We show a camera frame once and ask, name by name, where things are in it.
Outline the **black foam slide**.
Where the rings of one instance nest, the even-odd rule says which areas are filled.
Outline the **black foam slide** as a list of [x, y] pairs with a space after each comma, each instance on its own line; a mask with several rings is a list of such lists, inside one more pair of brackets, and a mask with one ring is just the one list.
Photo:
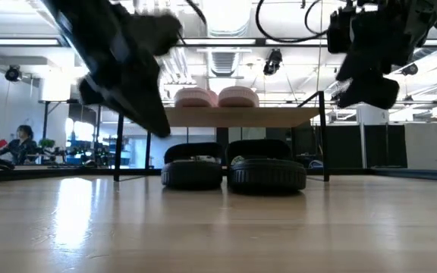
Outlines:
[[212, 190], [222, 184], [222, 156], [219, 143], [182, 143], [164, 155], [161, 181], [177, 190]]
[[281, 140], [238, 140], [226, 149], [228, 187], [243, 192], [293, 193], [307, 186], [307, 171]]

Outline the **black frame wooden shelf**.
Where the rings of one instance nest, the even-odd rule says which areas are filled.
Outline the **black frame wooden shelf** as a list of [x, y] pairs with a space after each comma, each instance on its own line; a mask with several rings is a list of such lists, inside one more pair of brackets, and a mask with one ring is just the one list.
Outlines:
[[[325, 117], [324, 95], [317, 93], [318, 108], [166, 108], [170, 127], [297, 127], [315, 116]], [[115, 180], [119, 180], [124, 116], [118, 116]]]

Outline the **pink foam slide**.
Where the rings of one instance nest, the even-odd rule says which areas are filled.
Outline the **pink foam slide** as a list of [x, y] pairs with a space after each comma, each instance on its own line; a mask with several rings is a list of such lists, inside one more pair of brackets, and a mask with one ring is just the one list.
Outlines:
[[219, 93], [218, 106], [256, 108], [259, 106], [259, 97], [251, 88], [230, 86]]
[[200, 87], [183, 88], [174, 96], [175, 108], [183, 107], [207, 107], [213, 108], [218, 105], [219, 96], [209, 89]]

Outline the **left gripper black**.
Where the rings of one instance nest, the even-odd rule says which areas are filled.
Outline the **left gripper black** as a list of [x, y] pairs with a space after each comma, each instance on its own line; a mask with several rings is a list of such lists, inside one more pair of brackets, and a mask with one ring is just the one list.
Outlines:
[[90, 75], [78, 84], [83, 105], [104, 105], [164, 138], [171, 134], [157, 80], [156, 56], [178, 43], [172, 14], [130, 14], [109, 0], [42, 0]]

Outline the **person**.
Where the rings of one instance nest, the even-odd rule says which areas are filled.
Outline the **person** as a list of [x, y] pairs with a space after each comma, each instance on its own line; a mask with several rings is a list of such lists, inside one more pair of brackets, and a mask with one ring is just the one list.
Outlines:
[[22, 124], [17, 128], [17, 138], [0, 149], [0, 155], [11, 154], [14, 165], [33, 164], [36, 161], [37, 144], [32, 127]]

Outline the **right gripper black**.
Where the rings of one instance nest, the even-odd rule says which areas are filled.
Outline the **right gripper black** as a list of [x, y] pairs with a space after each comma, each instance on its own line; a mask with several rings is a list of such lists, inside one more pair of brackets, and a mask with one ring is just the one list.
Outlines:
[[[432, 0], [378, 0], [376, 11], [361, 11], [351, 21], [353, 39], [336, 74], [346, 81], [374, 70], [386, 74], [404, 65], [427, 38], [432, 26]], [[353, 79], [333, 100], [339, 108], [365, 103], [383, 110], [395, 104], [399, 84], [384, 77]]]

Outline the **white room pillar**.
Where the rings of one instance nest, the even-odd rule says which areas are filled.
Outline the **white room pillar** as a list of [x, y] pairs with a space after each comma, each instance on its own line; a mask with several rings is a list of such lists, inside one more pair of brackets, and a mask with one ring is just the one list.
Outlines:
[[384, 165], [386, 151], [386, 128], [389, 122], [388, 110], [362, 104], [357, 106], [357, 123], [360, 125], [363, 166], [371, 168]]

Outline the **black overhead light bar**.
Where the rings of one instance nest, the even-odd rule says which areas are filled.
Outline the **black overhead light bar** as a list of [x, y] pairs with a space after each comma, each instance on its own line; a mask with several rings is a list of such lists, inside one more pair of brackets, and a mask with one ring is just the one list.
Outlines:
[[[199, 39], [189, 38], [184, 40], [184, 44], [178, 44], [181, 47], [298, 47], [298, 48], [315, 48], [327, 47], [326, 39], [311, 39], [306, 42], [284, 43], [276, 42], [271, 39]], [[0, 47], [69, 47], [63, 39], [57, 38], [0, 38]], [[422, 48], [437, 48], [437, 39], [428, 39], [422, 45]]]

